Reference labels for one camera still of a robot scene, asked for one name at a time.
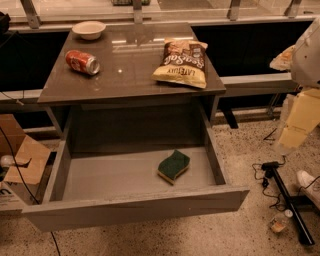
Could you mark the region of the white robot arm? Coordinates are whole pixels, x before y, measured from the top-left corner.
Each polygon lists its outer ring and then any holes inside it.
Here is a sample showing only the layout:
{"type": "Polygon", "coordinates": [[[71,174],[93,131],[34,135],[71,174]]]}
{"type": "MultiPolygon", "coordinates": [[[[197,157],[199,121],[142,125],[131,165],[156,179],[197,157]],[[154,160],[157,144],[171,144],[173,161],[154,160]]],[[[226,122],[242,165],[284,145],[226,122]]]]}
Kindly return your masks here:
{"type": "Polygon", "coordinates": [[[279,154],[288,155],[320,124],[320,18],[314,19],[293,46],[275,57],[270,67],[289,71],[302,87],[284,101],[274,143],[279,154]]]}

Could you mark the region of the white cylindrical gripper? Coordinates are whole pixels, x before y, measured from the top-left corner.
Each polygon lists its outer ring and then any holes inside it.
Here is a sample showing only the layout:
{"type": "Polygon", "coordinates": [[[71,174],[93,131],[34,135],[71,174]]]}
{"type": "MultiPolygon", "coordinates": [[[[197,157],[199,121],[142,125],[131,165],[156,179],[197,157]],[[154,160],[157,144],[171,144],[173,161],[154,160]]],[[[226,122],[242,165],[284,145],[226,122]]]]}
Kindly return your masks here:
{"type": "MultiPolygon", "coordinates": [[[[289,46],[269,64],[278,71],[290,71],[295,46],[289,46]]],[[[320,90],[308,88],[284,100],[276,132],[275,150],[288,155],[296,150],[320,124],[320,90]]]]}

